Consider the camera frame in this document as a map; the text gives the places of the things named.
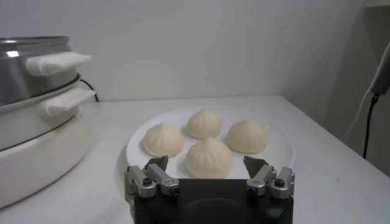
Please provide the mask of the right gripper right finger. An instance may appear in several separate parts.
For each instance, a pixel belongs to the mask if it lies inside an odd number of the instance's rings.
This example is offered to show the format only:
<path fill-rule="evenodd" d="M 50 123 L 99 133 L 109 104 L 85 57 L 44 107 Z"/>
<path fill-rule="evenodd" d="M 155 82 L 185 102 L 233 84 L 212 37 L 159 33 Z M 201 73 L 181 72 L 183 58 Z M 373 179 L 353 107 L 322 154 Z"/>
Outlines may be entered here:
<path fill-rule="evenodd" d="M 250 198 L 258 198 L 267 192 L 272 198 L 284 200 L 294 196 L 295 173 L 289 167 L 277 171 L 264 159 L 245 156 L 244 165 L 250 176 L 246 181 L 246 194 Z"/>

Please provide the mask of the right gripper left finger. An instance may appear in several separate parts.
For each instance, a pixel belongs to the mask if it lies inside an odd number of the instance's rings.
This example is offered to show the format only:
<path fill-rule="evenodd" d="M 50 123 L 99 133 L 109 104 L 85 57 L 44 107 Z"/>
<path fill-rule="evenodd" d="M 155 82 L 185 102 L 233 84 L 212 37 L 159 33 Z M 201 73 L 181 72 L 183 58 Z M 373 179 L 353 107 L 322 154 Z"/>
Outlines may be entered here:
<path fill-rule="evenodd" d="M 153 198 L 158 193 L 176 197 L 180 193 L 179 180 L 169 176 L 165 171 L 169 156 L 150 159 L 141 169 L 129 166 L 124 172 L 125 199 L 133 203 L 136 196 Z"/>

